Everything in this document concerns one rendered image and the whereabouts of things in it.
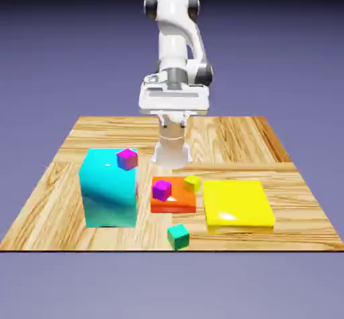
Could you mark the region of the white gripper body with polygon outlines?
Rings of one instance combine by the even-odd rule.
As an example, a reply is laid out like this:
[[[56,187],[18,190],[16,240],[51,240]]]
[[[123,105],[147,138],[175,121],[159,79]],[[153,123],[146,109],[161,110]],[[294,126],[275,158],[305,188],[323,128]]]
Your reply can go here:
[[[203,115],[209,110],[209,88],[181,84],[181,89],[170,90],[166,83],[143,83],[138,106],[142,113],[181,111]]]

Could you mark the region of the small magenta cube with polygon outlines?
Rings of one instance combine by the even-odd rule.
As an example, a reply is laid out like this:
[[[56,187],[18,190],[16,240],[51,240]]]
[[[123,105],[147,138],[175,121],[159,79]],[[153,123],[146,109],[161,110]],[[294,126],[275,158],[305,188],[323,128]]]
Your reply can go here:
[[[116,153],[117,163],[121,169],[128,171],[138,166],[138,154],[131,149],[124,149]]]

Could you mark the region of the small yellow cube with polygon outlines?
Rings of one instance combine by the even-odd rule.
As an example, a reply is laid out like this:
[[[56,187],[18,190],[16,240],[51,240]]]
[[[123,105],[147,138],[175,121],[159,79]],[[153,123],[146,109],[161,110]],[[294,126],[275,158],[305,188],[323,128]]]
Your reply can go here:
[[[183,180],[183,184],[188,192],[197,193],[201,187],[201,179],[195,175],[188,175]]]

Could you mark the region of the small purple cube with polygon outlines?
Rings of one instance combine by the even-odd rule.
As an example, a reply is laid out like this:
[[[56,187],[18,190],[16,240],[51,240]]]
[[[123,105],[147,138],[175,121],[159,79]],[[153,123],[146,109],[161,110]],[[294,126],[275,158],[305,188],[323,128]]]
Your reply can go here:
[[[152,197],[159,201],[166,201],[171,196],[172,184],[168,181],[159,179],[152,186]]]

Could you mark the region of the small green cube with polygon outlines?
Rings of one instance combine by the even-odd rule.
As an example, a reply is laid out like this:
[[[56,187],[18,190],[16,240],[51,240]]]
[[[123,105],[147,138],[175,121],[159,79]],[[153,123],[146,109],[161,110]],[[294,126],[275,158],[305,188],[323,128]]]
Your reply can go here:
[[[183,224],[177,224],[167,229],[167,239],[173,250],[189,246],[189,231]]]

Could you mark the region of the large orange box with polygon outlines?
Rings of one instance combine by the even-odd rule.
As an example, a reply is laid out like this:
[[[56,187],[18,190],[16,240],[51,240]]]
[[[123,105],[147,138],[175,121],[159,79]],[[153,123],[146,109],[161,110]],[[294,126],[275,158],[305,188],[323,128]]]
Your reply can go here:
[[[183,177],[153,177],[153,184],[159,179],[172,184],[171,196],[166,201],[150,196],[150,211],[154,214],[190,214],[196,211],[196,195],[188,192],[183,184]]]

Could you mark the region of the large cyan box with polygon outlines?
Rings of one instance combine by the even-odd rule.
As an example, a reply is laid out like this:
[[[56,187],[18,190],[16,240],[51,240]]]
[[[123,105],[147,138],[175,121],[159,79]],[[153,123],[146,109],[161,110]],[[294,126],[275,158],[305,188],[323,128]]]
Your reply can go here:
[[[79,169],[86,227],[133,228],[137,219],[137,167],[118,166],[121,148],[90,148]]]

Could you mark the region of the large yellow box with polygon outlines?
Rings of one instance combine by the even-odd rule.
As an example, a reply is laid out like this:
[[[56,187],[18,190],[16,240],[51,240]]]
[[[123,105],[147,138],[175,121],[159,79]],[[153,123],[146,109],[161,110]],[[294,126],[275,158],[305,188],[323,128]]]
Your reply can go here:
[[[257,180],[203,182],[206,224],[210,231],[272,231],[275,216]]]

